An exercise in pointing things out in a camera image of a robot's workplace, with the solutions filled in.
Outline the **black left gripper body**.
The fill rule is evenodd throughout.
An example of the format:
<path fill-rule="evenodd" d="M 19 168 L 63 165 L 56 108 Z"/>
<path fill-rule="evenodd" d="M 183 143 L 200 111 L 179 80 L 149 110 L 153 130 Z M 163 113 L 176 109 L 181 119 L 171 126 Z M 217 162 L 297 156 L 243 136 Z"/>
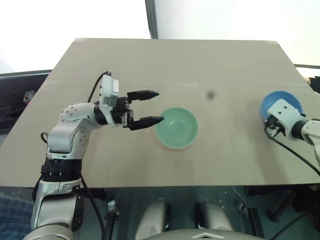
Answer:
<path fill-rule="evenodd" d="M 115 124 L 122 125 L 123 128 L 134 127 L 134 113 L 130 109 L 131 101 L 128 97 L 117 99 L 115 107 L 111 111 L 111 116 Z"/>

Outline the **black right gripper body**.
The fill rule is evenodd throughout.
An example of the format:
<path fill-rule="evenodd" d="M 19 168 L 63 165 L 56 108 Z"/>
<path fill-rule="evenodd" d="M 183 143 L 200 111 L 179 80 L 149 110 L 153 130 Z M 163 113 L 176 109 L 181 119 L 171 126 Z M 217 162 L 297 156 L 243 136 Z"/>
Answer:
<path fill-rule="evenodd" d="M 286 135 L 285 128 L 275 116 L 269 116 L 264 121 L 264 131 L 268 137 L 276 137 L 279 133 Z"/>

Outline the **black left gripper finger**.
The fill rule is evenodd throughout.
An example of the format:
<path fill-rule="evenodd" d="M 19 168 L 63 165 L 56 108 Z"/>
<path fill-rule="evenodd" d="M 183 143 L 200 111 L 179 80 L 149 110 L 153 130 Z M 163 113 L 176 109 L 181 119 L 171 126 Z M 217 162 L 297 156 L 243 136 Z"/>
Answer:
<path fill-rule="evenodd" d="M 158 92 L 153 90 L 139 90 L 139 91 L 132 91 L 127 93 L 128 101 L 145 101 L 155 98 L 159 95 Z"/>
<path fill-rule="evenodd" d="M 162 116 L 143 117 L 137 121 L 134 121 L 134 120 L 131 121 L 129 123 L 129 129 L 131 131 L 146 129 L 146 128 L 152 127 L 152 126 L 160 123 L 163 120 L 164 120 L 164 117 L 162 117 Z"/>

